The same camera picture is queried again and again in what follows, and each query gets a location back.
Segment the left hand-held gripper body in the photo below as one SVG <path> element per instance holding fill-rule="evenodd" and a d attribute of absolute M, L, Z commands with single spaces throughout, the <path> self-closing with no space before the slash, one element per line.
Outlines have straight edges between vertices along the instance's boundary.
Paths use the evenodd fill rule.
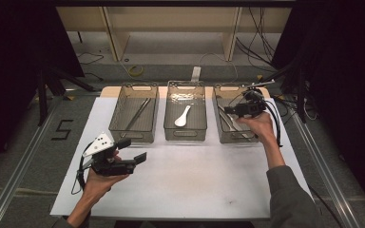
<path fill-rule="evenodd" d="M 82 164 L 82 169 L 91 167 L 98 175 L 105 177 L 132 174 L 137 164 L 134 160 L 116 160 L 115 144 L 105 132 L 101 133 L 83 152 L 82 158 L 90 157 L 90 160 Z"/>

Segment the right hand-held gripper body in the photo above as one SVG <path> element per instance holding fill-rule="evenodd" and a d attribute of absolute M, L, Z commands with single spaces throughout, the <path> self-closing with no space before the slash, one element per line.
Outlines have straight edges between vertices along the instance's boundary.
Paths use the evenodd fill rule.
<path fill-rule="evenodd" d="M 247 105 L 248 115 L 256 117 L 268 108 L 268 105 L 264 99 L 264 95 L 260 89 L 267 85 L 273 84 L 274 82 L 275 81 L 272 80 L 270 82 L 257 84 L 253 83 L 242 92 L 242 96 L 246 100 L 245 104 Z"/>

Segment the metal fork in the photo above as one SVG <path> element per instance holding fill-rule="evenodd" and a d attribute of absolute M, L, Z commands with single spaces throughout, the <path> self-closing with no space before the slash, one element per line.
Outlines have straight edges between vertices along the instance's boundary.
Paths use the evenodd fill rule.
<path fill-rule="evenodd" d="M 228 126 L 229 131 L 237 131 L 237 129 L 232 125 L 230 119 L 229 120 L 227 119 L 227 117 L 224 113 L 224 109 L 218 105 L 218 110 L 219 110 L 219 114 L 220 114 L 221 118 L 224 120 L 224 122 Z"/>

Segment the clear plastic bin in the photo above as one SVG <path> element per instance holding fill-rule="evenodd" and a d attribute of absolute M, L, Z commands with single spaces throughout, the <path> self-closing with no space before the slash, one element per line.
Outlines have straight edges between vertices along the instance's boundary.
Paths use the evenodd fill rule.
<path fill-rule="evenodd" d="M 221 143 L 257 143 L 258 136 L 251 131 L 251 129 L 245 123 L 238 123 L 242 128 L 242 133 L 246 133 L 249 136 L 249 139 L 244 139 L 241 137 L 235 138 L 232 136 L 232 132 L 229 131 L 228 126 L 221 118 L 218 110 L 218 105 L 223 109 L 226 106 L 231 106 L 235 108 L 242 108 L 244 115 L 237 116 L 234 114 L 231 115 L 234 120 L 241 117 L 252 118 L 252 116 L 248 115 L 247 105 L 245 104 L 246 100 L 242 96 L 242 92 L 247 89 L 249 85 L 239 85 L 239 84 L 224 84 L 224 85 L 215 85 L 213 87 L 213 106 L 216 115 L 216 122 L 218 126 L 219 138 Z"/>
<path fill-rule="evenodd" d="M 157 121 L 159 88 L 156 84 L 125 84 L 108 127 L 117 142 L 129 138 L 133 143 L 153 143 Z"/>
<path fill-rule="evenodd" d="M 163 129 L 168 141 L 205 140 L 207 118 L 203 82 L 168 82 Z"/>

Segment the white spoon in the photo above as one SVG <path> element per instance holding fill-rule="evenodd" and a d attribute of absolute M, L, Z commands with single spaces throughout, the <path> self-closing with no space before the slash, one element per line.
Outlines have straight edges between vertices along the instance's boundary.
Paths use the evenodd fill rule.
<path fill-rule="evenodd" d="M 174 122 L 174 125 L 178 127 L 183 127 L 186 125 L 187 115 L 190 110 L 191 106 L 187 105 L 185 110 L 183 111 L 182 115 Z"/>

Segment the person's right hand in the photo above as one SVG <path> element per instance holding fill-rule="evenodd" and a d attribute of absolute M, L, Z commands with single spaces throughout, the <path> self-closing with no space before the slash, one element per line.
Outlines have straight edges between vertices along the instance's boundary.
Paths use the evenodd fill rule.
<path fill-rule="evenodd" d="M 262 112 L 255 118 L 237 118 L 236 122 L 246 124 L 263 144 L 275 143 L 277 141 L 273 131 L 272 119 L 267 112 Z"/>

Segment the person's left hand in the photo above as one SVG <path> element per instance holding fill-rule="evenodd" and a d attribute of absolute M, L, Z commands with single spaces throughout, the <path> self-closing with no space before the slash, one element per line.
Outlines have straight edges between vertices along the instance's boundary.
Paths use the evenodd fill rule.
<path fill-rule="evenodd" d="M 82 199 L 97 202 L 115 183 L 126 178 L 127 175 L 105 177 L 98 175 L 93 169 L 89 169 Z"/>

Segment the black metal stand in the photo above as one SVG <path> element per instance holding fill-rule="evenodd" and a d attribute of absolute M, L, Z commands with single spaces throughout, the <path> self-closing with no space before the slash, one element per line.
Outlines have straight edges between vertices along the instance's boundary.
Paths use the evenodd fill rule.
<path fill-rule="evenodd" d="M 40 110 L 38 123 L 39 126 L 41 126 L 48 117 L 47 87 L 54 96 L 63 96 L 66 92 L 65 87 L 61 83 L 61 79 L 65 79 L 86 91 L 92 92 L 95 90 L 93 86 L 76 79 L 74 76 L 68 74 L 62 69 L 54 66 L 44 66 L 37 73 L 37 88 Z"/>
<path fill-rule="evenodd" d="M 280 77 L 284 77 L 283 83 L 280 87 L 284 93 L 297 93 L 297 114 L 301 121 L 305 124 L 305 76 L 304 71 L 302 70 L 302 60 L 296 57 L 289 65 L 283 67 L 267 78 L 262 78 L 260 82 L 272 82 Z"/>

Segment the white table mat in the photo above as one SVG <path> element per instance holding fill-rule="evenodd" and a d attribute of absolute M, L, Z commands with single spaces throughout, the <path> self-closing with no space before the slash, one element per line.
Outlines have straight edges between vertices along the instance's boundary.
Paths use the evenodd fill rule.
<path fill-rule="evenodd" d="M 145 162 L 116 183 L 93 207 L 100 219 L 250 220 L 270 217 L 267 161 L 258 143 L 222 144 L 213 103 L 206 103 L 202 142 L 172 142 L 163 132 L 165 102 L 159 102 L 155 140 L 121 150 Z"/>

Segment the yellow tape roll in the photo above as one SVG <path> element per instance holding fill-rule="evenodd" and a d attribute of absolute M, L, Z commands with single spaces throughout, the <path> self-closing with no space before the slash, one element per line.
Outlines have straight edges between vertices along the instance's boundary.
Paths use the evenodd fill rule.
<path fill-rule="evenodd" d="M 128 73 L 132 77 L 138 77 L 144 73 L 144 69 L 141 66 L 132 66 Z"/>

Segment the dark curtain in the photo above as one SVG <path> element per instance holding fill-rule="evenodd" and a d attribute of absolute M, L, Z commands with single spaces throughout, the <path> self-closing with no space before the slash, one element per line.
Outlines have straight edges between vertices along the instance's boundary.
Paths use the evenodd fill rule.
<path fill-rule="evenodd" d="M 57 9 L 43 0 L 0 0 L 0 153 L 46 67 L 84 75 Z"/>
<path fill-rule="evenodd" d="M 294 0 L 273 63 L 299 57 L 310 94 L 365 192 L 365 0 Z"/>

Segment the wooden shelf unit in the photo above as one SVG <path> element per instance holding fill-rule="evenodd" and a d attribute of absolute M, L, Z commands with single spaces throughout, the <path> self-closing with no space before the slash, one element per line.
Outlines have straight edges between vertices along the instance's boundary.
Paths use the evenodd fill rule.
<path fill-rule="evenodd" d="M 67 31 L 103 31 L 113 59 L 121 60 L 132 32 L 217 32 L 224 57 L 233 58 L 237 34 L 254 32 L 263 22 L 267 33 L 283 32 L 289 8 L 266 7 L 59 7 Z"/>

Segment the metal floor rail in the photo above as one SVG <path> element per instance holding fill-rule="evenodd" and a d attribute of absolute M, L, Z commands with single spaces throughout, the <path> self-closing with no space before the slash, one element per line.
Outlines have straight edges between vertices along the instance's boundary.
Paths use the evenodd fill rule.
<path fill-rule="evenodd" d="M 43 120 L 43 122 L 36 127 L 27 148 L 22 154 L 21 159 L 16 164 L 16 167 L 11 173 L 7 183 L 0 190 L 0 222 L 3 216 L 5 215 L 21 180 L 26 174 L 27 169 L 29 168 L 29 165 L 31 163 L 31 160 L 33 159 L 36 151 L 38 150 L 38 147 L 40 146 L 41 141 L 43 140 L 47 132 L 47 129 L 50 125 L 53 116 L 55 115 L 57 107 L 60 105 L 62 101 L 63 101 L 62 97 L 53 98 L 48 108 L 48 115 Z"/>
<path fill-rule="evenodd" d="M 297 113 L 293 114 L 293 120 L 341 217 L 344 228 L 361 228 L 350 203 L 346 200 L 331 169 L 324 160 L 307 124 L 300 119 Z"/>

